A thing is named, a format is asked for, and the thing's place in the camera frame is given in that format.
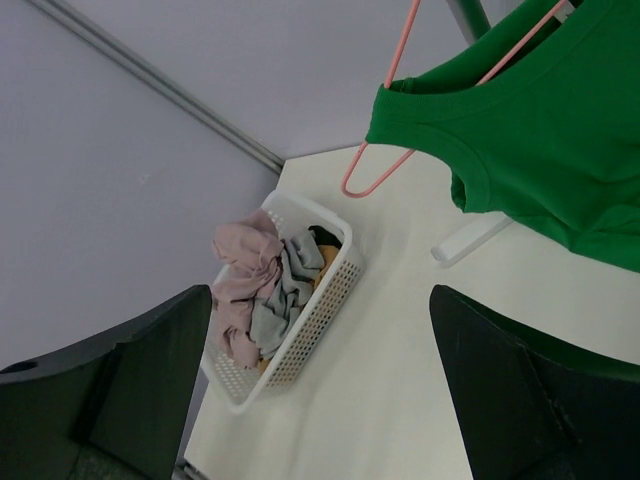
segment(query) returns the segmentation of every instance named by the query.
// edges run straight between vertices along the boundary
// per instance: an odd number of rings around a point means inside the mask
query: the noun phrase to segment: pile of clothes
[[[264,371],[341,247],[320,226],[280,240],[263,210],[218,227],[213,250],[229,274],[213,286],[216,344],[238,366]]]

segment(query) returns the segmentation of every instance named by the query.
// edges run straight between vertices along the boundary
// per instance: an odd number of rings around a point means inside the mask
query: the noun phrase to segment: laundry basket
[[[353,245],[351,227],[330,210],[282,190],[272,192],[262,209],[273,220],[280,238],[290,238],[312,225],[320,225],[342,241],[342,248],[263,374],[236,366],[218,348],[213,341],[216,321],[213,312],[202,368],[235,413],[245,411],[258,395],[279,393],[295,381],[364,267],[363,258]],[[227,272],[228,267],[223,268],[216,283]]]

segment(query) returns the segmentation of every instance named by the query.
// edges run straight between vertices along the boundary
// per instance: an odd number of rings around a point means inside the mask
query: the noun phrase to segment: gray garment
[[[249,336],[262,358],[276,354],[313,294],[310,282],[324,268],[322,254],[308,230],[285,240],[281,260],[282,278],[265,302],[256,301],[251,313]]]

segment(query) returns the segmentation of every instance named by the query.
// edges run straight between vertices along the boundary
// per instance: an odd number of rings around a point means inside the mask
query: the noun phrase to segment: white plastic basket
[[[320,225],[342,241],[342,248],[264,374],[237,367],[216,346],[215,312],[212,314],[202,368],[235,413],[244,412],[259,394],[279,393],[295,381],[364,268],[363,258],[353,245],[351,227],[330,210],[282,190],[272,192],[262,209],[275,223],[280,238],[290,238],[311,225]],[[226,277],[227,271],[228,267],[222,269],[216,283]]]

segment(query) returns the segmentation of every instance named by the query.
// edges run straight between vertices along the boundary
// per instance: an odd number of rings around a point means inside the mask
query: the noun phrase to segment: green tank top
[[[464,212],[640,272],[640,1],[584,0],[474,86],[555,3],[527,0],[453,60],[381,87],[366,140],[444,161]]]

